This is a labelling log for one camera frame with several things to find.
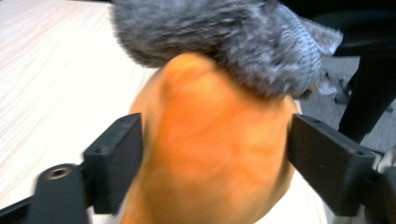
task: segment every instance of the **light wood surface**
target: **light wood surface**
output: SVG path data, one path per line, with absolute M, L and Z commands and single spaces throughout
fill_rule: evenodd
M 32 195 L 51 166 L 80 164 L 153 73 L 118 45 L 109 10 L 97 2 L 0 1 L 0 208 Z M 297 174 L 260 223 L 327 222 L 322 201 Z

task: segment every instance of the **black chair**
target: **black chair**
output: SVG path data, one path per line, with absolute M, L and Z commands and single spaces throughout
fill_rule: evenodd
M 334 56 L 361 57 L 358 71 L 344 86 L 351 94 L 338 130 L 360 143 L 396 97 L 396 1 L 283 3 L 302 17 L 344 33 Z

